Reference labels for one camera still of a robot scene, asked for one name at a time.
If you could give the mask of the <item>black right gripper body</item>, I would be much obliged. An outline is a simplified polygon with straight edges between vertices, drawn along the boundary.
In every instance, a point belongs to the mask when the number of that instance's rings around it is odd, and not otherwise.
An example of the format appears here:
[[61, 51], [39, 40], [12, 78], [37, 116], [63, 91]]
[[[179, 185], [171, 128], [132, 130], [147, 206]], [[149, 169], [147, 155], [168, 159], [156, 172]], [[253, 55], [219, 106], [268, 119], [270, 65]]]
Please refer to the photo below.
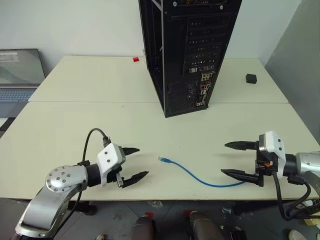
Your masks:
[[257, 183], [259, 187], [264, 186], [264, 176], [271, 176], [278, 172], [278, 156], [273, 152], [260, 150], [260, 142], [256, 141], [255, 172], [257, 173]]

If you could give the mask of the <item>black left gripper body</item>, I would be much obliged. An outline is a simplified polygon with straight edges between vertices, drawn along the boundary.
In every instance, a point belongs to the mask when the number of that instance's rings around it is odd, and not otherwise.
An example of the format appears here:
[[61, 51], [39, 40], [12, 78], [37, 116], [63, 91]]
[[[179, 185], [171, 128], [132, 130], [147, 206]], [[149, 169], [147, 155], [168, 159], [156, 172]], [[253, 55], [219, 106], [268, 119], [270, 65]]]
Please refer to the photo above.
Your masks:
[[117, 183], [119, 188], [124, 187], [124, 179], [121, 176], [122, 165], [116, 164], [108, 170], [106, 175], [106, 183]]

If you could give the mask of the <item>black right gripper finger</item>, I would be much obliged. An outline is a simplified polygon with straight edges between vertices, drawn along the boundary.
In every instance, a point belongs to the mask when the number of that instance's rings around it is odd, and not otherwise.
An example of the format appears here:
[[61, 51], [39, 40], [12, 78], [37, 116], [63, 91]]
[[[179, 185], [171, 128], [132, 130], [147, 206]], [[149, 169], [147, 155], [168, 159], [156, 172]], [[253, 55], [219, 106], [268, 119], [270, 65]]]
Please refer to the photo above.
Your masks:
[[257, 142], [256, 141], [232, 141], [224, 145], [225, 147], [234, 149], [234, 150], [256, 150]]
[[248, 174], [245, 171], [236, 170], [236, 169], [221, 169], [221, 172], [241, 182], [252, 183], [258, 186], [260, 185], [260, 180], [258, 175]]

